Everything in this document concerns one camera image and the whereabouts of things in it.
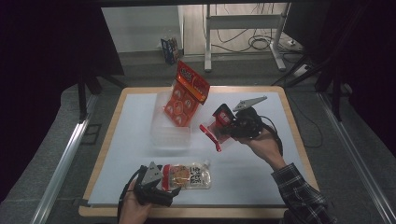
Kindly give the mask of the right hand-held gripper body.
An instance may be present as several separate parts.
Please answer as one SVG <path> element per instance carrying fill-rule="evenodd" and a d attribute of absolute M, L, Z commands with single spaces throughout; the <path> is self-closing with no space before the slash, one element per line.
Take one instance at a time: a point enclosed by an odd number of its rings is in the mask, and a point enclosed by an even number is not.
<path fill-rule="evenodd" d="M 241 100 L 235 106 L 231 128 L 232 138 L 255 138 L 261 133 L 264 123 L 253 106 L 266 99 L 267 97 L 264 95 L 258 98 Z"/>

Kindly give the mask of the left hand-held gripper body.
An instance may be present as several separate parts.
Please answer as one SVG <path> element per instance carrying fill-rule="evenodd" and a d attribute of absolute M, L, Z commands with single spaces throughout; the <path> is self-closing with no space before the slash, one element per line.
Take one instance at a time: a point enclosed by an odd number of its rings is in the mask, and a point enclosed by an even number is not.
<path fill-rule="evenodd" d="M 158 189 L 163 179 L 161 165 L 152 161 L 149 166 L 142 165 L 138 170 L 138 176 L 134 184 L 134 194 L 142 205 L 153 203 L 160 205 L 161 197 L 172 197 L 170 191 Z"/>

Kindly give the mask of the small red snack packet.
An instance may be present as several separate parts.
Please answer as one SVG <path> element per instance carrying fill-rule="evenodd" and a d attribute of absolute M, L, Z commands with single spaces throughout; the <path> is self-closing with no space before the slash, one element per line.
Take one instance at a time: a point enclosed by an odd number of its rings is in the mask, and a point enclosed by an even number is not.
<path fill-rule="evenodd" d="M 222 145 L 231 139 L 231 136 L 221 136 L 220 129 L 223 127 L 234 128 L 234 125 L 227 125 L 222 118 L 222 110 L 228 107 L 226 104 L 220 105 L 212 114 L 208 122 L 199 125 L 199 129 L 215 144 L 217 152 L 222 151 Z"/>

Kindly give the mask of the small clear snack packet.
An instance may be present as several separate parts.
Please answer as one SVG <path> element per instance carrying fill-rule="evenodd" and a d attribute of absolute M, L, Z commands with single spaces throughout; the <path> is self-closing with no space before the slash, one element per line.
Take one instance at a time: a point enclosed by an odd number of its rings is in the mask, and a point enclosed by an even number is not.
<path fill-rule="evenodd" d="M 163 167 L 163 190 L 173 189 L 209 189 L 211 174 L 204 163 L 166 164 Z"/>

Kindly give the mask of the large orange snack packet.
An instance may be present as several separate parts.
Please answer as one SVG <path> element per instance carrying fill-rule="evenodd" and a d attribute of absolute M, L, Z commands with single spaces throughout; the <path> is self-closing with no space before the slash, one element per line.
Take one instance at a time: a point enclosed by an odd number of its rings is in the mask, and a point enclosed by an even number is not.
<path fill-rule="evenodd" d="M 165 115 L 177 127 L 188 127 L 199 105 L 208 98 L 210 84 L 186 63 L 177 63 L 172 93 L 164 107 Z"/>

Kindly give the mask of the clear plastic container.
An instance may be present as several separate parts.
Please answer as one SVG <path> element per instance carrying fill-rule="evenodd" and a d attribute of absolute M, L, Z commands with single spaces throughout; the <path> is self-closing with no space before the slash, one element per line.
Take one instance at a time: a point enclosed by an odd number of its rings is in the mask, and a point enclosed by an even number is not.
<path fill-rule="evenodd" d="M 177 127 L 164 112 L 170 99 L 170 91 L 161 91 L 156 96 L 150 125 L 150 138 L 156 148 L 183 150 L 191 145 L 191 127 Z"/>

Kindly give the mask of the person's left hand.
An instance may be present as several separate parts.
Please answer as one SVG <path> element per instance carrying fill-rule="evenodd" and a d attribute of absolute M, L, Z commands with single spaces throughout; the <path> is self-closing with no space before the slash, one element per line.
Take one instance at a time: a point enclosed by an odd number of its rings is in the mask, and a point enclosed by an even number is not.
<path fill-rule="evenodd" d="M 152 203 L 140 204 L 133 192 L 133 180 L 121 200 L 122 208 L 118 224 L 144 224 L 152 208 Z"/>

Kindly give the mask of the person's right hand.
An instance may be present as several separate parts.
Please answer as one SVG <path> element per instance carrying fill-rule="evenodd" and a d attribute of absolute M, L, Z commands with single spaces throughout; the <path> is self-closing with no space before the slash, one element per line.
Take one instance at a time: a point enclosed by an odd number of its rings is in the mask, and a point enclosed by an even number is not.
<path fill-rule="evenodd" d="M 265 160 L 274 171 L 286 166 L 276 140 L 267 130 L 262 130 L 256 138 L 237 138 L 237 141 L 250 147 L 253 153 Z"/>

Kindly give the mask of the white table mat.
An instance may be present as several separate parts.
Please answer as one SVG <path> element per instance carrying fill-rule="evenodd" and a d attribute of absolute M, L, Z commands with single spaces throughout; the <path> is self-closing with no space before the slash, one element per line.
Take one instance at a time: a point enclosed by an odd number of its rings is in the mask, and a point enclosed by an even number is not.
<path fill-rule="evenodd" d="M 283 143 L 284 159 L 293 162 L 304 174 L 300 152 L 292 135 L 291 122 L 286 116 L 286 105 L 281 94 L 266 92 L 211 93 L 204 106 L 198 109 L 191 122 L 191 145 L 183 150 L 156 148 L 150 138 L 150 125 L 158 93 L 131 93 L 121 104 L 121 112 L 111 134 L 101 172 L 94 184 L 88 204 L 107 206 L 118 203 L 124 185 L 142 165 L 152 161 L 160 165 L 191 164 L 209 165 L 211 187 L 209 189 L 182 190 L 173 206 L 238 206 L 275 205 L 284 203 L 279 195 L 272 169 L 259 159 L 250 148 L 230 139 L 221 152 L 199 130 L 208 122 L 211 114 L 223 103 L 234 107 L 241 100 L 266 96 L 254 106 L 258 114 L 271 120 Z"/>

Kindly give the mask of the white metal stand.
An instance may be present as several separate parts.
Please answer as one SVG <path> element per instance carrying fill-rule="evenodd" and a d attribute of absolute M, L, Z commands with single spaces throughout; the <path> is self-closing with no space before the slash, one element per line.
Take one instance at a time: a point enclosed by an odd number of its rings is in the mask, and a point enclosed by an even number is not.
<path fill-rule="evenodd" d="M 212 30 L 236 30 L 236 29 L 270 29 L 275 30 L 275 36 L 269 41 L 269 49 L 272 52 L 279 71 L 285 71 L 284 64 L 279 53 L 278 44 L 290 9 L 287 2 L 279 14 L 249 14 L 249 15 L 212 15 L 211 6 L 205 5 L 205 71 L 212 70 Z"/>

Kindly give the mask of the white power strip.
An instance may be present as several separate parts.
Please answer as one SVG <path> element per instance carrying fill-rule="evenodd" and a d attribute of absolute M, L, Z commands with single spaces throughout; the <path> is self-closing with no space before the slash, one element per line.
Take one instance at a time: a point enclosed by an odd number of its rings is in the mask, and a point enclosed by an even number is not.
<path fill-rule="evenodd" d="M 310 69 L 310 67 L 307 64 L 303 64 L 300 68 L 298 68 L 293 75 L 295 77 L 299 77 L 302 74 L 304 74 L 305 72 L 307 72 Z"/>

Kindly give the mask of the black stand legs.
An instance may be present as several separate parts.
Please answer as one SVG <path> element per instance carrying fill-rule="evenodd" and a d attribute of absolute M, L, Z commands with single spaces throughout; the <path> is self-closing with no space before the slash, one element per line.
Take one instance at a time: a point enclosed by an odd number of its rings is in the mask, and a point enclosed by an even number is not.
<path fill-rule="evenodd" d="M 94 70 L 91 75 L 78 76 L 78 105 L 79 105 L 79 122 L 82 123 L 88 117 L 88 107 L 86 100 L 85 87 L 88 87 L 91 94 L 97 95 L 102 91 L 102 86 L 99 83 L 98 77 L 102 77 L 106 81 L 125 89 L 128 85 L 113 76 L 103 73 L 99 70 Z"/>
<path fill-rule="evenodd" d="M 292 68 L 281 78 L 273 83 L 273 86 L 278 82 L 283 82 L 283 87 L 291 88 L 304 80 L 319 74 L 318 79 L 314 85 L 315 90 L 318 92 L 325 92 L 329 87 L 332 87 L 331 97 L 331 111 L 338 121 L 341 121 L 340 115 L 340 97 L 341 97 L 341 76 L 339 74 L 339 66 L 337 64 L 337 57 L 331 54 L 321 63 L 315 64 L 311 69 L 302 73 L 295 79 L 287 81 L 287 78 L 293 75 L 307 60 L 308 55 L 302 56 Z"/>

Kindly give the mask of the blue carton in clear bag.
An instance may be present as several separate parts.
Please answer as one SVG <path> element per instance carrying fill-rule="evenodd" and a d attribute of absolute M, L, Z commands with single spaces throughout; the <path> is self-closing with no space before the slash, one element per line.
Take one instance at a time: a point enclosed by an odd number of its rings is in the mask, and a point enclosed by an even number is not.
<path fill-rule="evenodd" d="M 167 30 L 163 34 L 161 38 L 161 47 L 165 62 L 168 64 L 177 63 L 180 57 L 177 36 L 171 30 Z"/>

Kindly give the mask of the white cabinet panel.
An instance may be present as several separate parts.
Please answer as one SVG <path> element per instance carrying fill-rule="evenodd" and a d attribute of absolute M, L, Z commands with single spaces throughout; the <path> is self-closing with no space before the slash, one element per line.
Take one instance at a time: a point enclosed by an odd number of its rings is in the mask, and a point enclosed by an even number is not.
<path fill-rule="evenodd" d="M 174 37 L 183 48 L 183 16 L 179 6 L 103 7 L 117 52 L 154 51 Z"/>

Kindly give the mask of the aluminium floor rail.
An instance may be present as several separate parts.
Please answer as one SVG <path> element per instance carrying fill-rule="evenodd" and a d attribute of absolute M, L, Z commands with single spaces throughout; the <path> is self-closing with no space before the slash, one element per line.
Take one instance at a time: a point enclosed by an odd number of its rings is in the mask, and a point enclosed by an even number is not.
<path fill-rule="evenodd" d="M 91 95 L 88 102 L 86 103 L 87 115 L 76 125 L 74 131 L 72 132 L 71 137 L 64 149 L 64 153 L 58 162 L 58 165 L 29 224 L 46 224 L 50 215 L 50 211 L 55 204 L 72 161 L 77 153 L 83 135 L 92 118 L 92 113 L 96 106 L 97 100 L 97 95 Z"/>
<path fill-rule="evenodd" d="M 331 101 L 324 93 L 318 93 L 317 97 L 319 98 L 322 107 L 324 108 L 338 138 L 343 145 L 343 148 L 346 151 L 346 154 L 355 167 L 361 182 L 366 188 L 379 215 L 382 217 L 385 224 L 396 224 L 396 214 L 394 213 L 388 198 L 378 183 L 375 181 L 374 176 L 361 157 L 361 154 L 348 134 L 343 122 L 339 121 L 332 112 Z"/>

